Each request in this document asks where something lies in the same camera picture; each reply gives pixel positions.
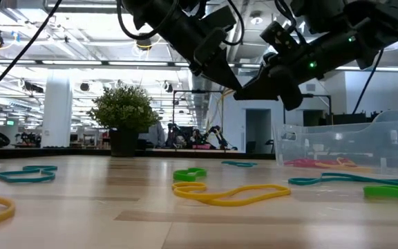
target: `wooden table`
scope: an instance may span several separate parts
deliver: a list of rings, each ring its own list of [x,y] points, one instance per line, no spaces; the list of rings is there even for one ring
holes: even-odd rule
[[[0,160],[0,171],[56,165],[52,183],[7,184],[17,213],[0,223],[0,249],[361,249],[398,248],[398,200],[363,198],[361,183],[292,186],[292,195],[244,207],[211,207],[175,197],[173,170],[204,167],[210,191],[287,185],[317,169],[253,168],[221,160],[56,156]],[[246,192],[236,198],[258,194]]]

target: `clear plastic bin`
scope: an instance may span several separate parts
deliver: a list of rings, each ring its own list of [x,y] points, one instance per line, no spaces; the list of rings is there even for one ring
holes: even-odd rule
[[[398,111],[364,124],[276,125],[274,144],[281,166],[398,175]]]

